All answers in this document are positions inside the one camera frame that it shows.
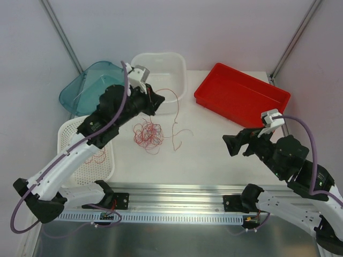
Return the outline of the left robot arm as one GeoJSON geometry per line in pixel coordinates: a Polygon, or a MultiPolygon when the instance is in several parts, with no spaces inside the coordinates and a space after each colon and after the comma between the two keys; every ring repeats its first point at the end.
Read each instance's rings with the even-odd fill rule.
{"type": "Polygon", "coordinates": [[[17,179],[13,187],[41,223],[49,223],[63,210],[73,207],[109,209],[114,192],[104,180],[85,186],[64,187],[71,175],[119,134],[122,125],[140,113],[155,115],[165,97],[150,85],[111,85],[99,98],[96,110],[78,126],[70,146],[62,150],[42,171],[30,179],[17,179]]]}

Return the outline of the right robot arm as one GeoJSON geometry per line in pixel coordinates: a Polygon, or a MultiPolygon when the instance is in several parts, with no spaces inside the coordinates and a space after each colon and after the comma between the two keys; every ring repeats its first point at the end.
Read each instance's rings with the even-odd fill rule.
{"type": "Polygon", "coordinates": [[[260,131],[246,128],[237,135],[223,135],[230,156],[237,155],[246,145],[243,156],[256,155],[280,181],[301,198],[308,199],[318,211],[304,210],[279,200],[255,184],[248,184],[241,193],[240,210],[245,213],[261,210],[278,216],[314,237],[321,248],[342,255],[342,206],[337,203],[342,196],[334,179],[318,165],[315,190],[310,193],[314,163],[307,160],[309,149],[292,135],[273,143],[270,134],[259,135],[260,131]]]}

